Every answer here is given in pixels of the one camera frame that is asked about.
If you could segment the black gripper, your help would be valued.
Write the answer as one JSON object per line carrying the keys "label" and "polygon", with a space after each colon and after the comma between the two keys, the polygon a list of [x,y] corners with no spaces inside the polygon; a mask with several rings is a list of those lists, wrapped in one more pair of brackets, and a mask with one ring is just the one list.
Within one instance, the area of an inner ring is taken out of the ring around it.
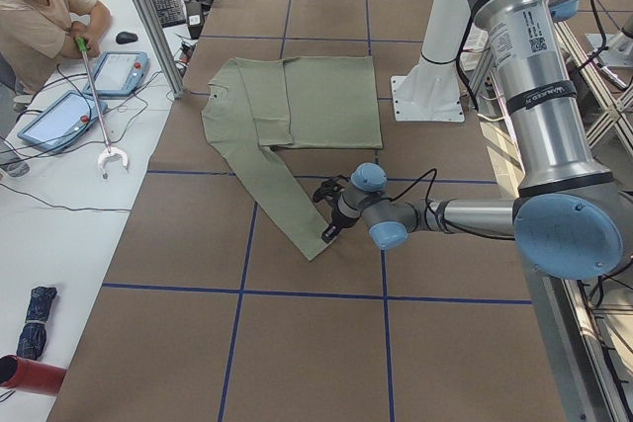
{"label": "black gripper", "polygon": [[343,197],[339,197],[332,207],[332,223],[321,233],[321,240],[327,244],[332,242],[341,229],[351,228],[357,222],[357,209],[349,205]]}

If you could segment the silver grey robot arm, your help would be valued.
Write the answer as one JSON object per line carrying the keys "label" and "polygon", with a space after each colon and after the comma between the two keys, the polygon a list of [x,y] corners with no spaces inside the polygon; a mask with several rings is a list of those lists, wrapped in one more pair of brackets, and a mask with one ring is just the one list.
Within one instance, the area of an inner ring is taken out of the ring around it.
{"label": "silver grey robot arm", "polygon": [[514,200],[423,199],[401,204],[387,177],[364,163],[347,185],[324,182],[331,207],[324,241],[363,221],[374,243],[394,248],[416,231],[464,232],[513,241],[535,269],[564,280],[615,273],[632,260],[632,197],[592,156],[555,36],[580,0],[466,0],[487,32],[524,172]]}

